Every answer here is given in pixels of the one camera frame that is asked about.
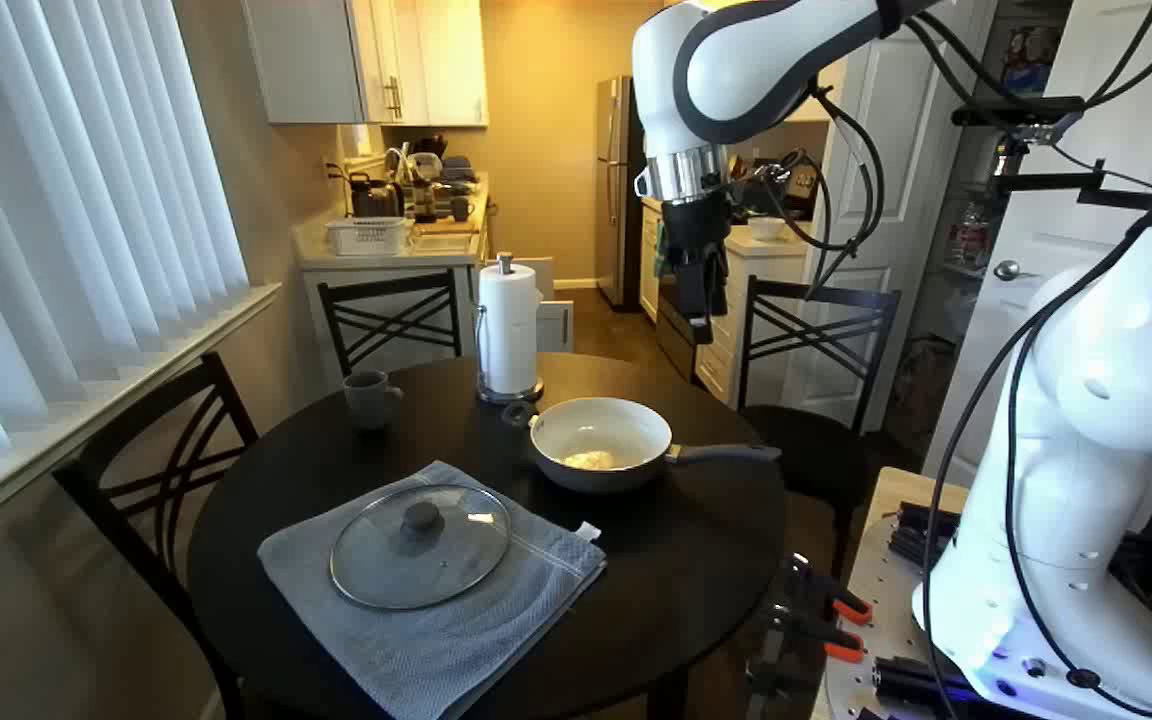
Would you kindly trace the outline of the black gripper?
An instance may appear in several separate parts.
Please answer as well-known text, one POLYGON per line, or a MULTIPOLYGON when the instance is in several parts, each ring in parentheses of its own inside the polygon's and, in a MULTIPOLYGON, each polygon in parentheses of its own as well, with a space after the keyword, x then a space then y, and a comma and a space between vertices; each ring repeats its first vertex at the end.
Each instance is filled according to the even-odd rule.
POLYGON ((696 205, 662 206, 662 278, 666 300, 686 328, 690 343, 711 341, 711 318, 728 311, 722 300, 722 234, 728 234, 728 199, 704 196, 696 205))

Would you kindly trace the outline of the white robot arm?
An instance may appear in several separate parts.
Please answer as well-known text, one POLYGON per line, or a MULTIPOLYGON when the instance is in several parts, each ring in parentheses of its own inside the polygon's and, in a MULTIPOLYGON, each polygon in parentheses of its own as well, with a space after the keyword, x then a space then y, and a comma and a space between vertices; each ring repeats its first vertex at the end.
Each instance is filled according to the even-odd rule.
MULTIPOLYGON (((779 122, 824 63, 932 0, 670 3, 630 34, 641 192, 666 206, 684 317, 722 311, 722 150, 779 122)), ((999 346, 1006 375, 957 534, 910 592, 932 649, 993 703, 1039 720, 1152 720, 1152 606, 1112 559, 1152 480, 1152 205, 1084 273, 1045 282, 999 346)))

